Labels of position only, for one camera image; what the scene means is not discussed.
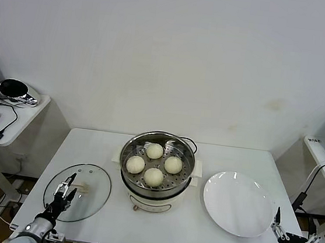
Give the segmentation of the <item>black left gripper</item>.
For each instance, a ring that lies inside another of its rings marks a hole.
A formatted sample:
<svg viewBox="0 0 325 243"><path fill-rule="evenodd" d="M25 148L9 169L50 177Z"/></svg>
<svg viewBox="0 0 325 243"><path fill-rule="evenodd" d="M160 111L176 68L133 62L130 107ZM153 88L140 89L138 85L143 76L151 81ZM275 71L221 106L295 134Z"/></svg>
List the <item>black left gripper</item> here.
<svg viewBox="0 0 325 243"><path fill-rule="evenodd" d="M64 198L62 196L68 193L68 189L75 178L76 173L73 173L56 187L53 201L45 207L45 211L43 212L43 217L45 219L56 221L58 216L69 208L76 193L70 192L68 196L65 196Z"/></svg>

